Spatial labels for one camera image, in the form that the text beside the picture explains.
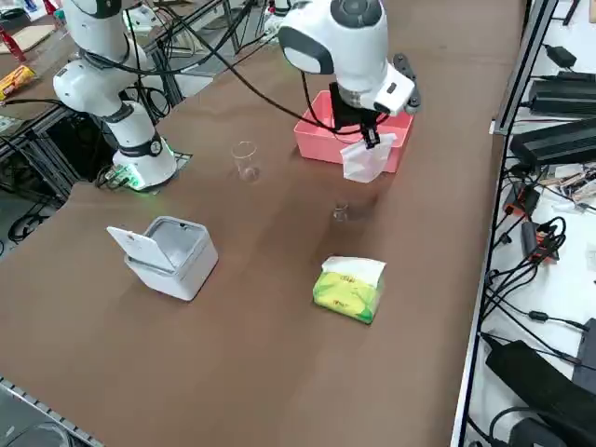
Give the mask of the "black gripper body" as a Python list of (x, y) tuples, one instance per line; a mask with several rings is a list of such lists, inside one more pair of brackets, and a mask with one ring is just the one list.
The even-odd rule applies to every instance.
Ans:
[(340, 88), (336, 82), (329, 84), (332, 105), (332, 128), (342, 131), (344, 128), (358, 130), (373, 128), (386, 121), (386, 114), (374, 110), (353, 107), (345, 102), (340, 95)]

